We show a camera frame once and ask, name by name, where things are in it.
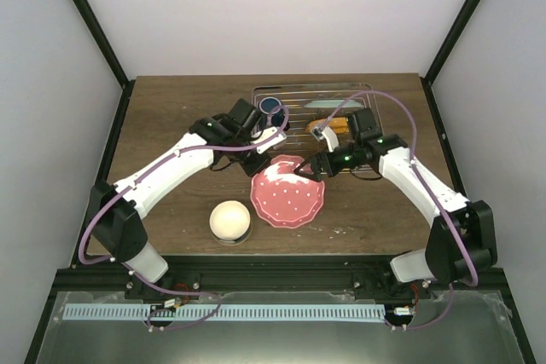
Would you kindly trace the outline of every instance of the wooden tabletop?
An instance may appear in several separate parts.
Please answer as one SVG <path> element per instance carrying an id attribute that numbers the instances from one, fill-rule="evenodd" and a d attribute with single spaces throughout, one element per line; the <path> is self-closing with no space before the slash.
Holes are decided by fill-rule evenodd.
<path id="1" fill-rule="evenodd" d="M 139 77 L 131 97 L 108 181 L 140 170 L 172 147 L 202 117 L 225 113 L 239 98 L 250 101 L 255 87 L 277 84 L 367 82 L 392 93 L 413 113 L 417 156 L 450 183 L 444 155 L 417 74 L 252 75 Z M 391 101 L 378 98 L 383 129 L 411 138 L 408 119 Z M 326 179 L 325 202 L 313 222 L 296 229 L 273 228 L 256 215 L 250 178 L 233 165 L 204 170 L 175 188 L 144 220 L 149 241 L 162 254 L 379 254 L 422 248 L 429 228 L 422 215 L 389 181 L 360 181 L 343 174 Z M 252 216 L 249 239 L 224 246 L 208 226 L 212 209 L 239 200 Z M 89 253 L 102 253 L 92 240 Z"/>

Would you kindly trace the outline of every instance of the dish rack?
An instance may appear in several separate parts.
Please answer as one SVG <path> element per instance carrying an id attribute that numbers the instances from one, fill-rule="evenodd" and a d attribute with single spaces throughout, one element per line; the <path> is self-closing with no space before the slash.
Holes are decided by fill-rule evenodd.
<path id="1" fill-rule="evenodd" d="M 308 158 L 326 147 L 324 142 L 319 142 L 305 129 L 307 125 L 317 119 L 326 119 L 337 105 L 331 107 L 313 108 L 312 105 L 324 104 L 327 100 L 344 100 L 360 90 L 367 90 L 368 86 L 364 83 L 342 83 L 342 84 L 291 84 L 291 85 L 268 85 L 256 87 L 252 91 L 252 102 L 255 107 L 267 97 L 275 97 L 282 104 L 288 107 L 290 112 L 290 130 L 286 132 L 287 142 L 279 147 L 275 153 L 287 155 L 299 155 Z M 354 100 L 351 107 L 343 107 L 337 113 L 336 117 L 345 117 L 351 111 L 363 107 L 371 108 L 375 116 L 375 121 L 383 130 L 381 116 L 375 95 L 363 95 Z M 351 134 L 338 134 L 340 145 L 351 141 Z M 368 165 L 365 165 L 353 173 L 373 172 Z"/>

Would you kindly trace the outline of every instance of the pink polka dot plate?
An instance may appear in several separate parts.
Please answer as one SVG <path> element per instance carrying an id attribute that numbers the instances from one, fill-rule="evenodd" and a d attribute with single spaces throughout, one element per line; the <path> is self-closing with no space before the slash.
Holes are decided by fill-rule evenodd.
<path id="1" fill-rule="evenodd" d="M 312 221 L 324 204 L 324 182 L 293 173 L 303 161 L 279 155 L 252 179 L 250 199 L 256 213 L 275 228 L 298 228 Z"/>

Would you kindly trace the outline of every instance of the white ball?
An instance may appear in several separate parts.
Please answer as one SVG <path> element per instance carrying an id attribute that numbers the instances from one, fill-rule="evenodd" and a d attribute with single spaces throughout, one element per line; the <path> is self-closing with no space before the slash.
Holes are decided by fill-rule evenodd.
<path id="1" fill-rule="evenodd" d="M 248 231 L 250 212 L 236 200 L 217 205 L 209 219 L 212 232 L 223 240 L 237 240 Z"/>

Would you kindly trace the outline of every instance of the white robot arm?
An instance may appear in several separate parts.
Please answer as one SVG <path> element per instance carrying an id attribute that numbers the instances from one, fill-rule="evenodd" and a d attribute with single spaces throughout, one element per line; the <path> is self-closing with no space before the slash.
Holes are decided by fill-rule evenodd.
<path id="1" fill-rule="evenodd" d="M 148 242 L 142 220 L 172 189 L 224 155 L 236 159 L 249 176 L 269 165 L 266 151 L 282 145 L 287 137 L 277 127 L 252 135 L 262 118 L 254 106 L 239 100 L 228 114 L 197 121 L 171 149 L 133 175 L 113 186 L 98 182 L 91 189 L 88 219 L 116 194 L 123 200 L 100 220 L 93 235 L 117 261 L 149 282 L 159 280 L 168 265 Z"/>
<path id="2" fill-rule="evenodd" d="M 472 271 L 468 260 L 476 269 L 487 269 L 497 262 L 493 217 L 485 202 L 471 202 L 441 182 L 417 158 L 411 159 L 404 140 L 396 135 L 383 136 L 369 108 L 350 113 L 347 123 L 353 142 L 333 150 L 328 145 L 327 150 L 308 158 L 295 173 L 319 181 L 322 173 L 336 176 L 343 169 L 370 165 L 408 197 L 427 220 L 431 233 L 426 249 L 391 260 L 398 281 L 425 279 L 448 284 Z M 328 127 L 312 132 L 323 133 L 315 136 L 317 139 L 328 139 L 324 131 Z"/>

